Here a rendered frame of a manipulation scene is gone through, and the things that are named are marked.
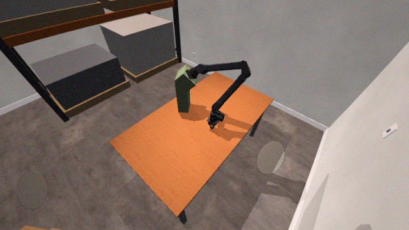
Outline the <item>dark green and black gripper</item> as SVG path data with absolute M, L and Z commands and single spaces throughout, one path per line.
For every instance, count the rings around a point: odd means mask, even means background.
M 209 126 L 211 126 L 211 125 L 213 125 L 213 128 L 214 128 L 214 126 L 215 125 L 217 125 L 217 123 L 219 122 L 218 120 L 216 121 L 216 118 L 211 118 L 211 117 L 209 117 L 206 121 L 208 121 L 208 124 L 209 124 Z

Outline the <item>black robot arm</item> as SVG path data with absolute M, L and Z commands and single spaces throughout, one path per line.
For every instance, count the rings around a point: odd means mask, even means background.
M 233 63 L 221 63 L 214 65 L 199 64 L 190 70 L 186 70 L 189 79 L 196 79 L 198 74 L 206 74 L 208 72 L 222 71 L 222 70 L 238 70 L 242 69 L 242 74 L 232 83 L 232 85 L 226 90 L 226 92 L 212 105 L 212 111 L 210 113 L 211 118 L 216 118 L 216 121 L 223 121 L 225 114 L 220 112 L 220 108 L 226 102 L 226 100 L 251 76 L 251 71 L 246 61 L 239 61 Z

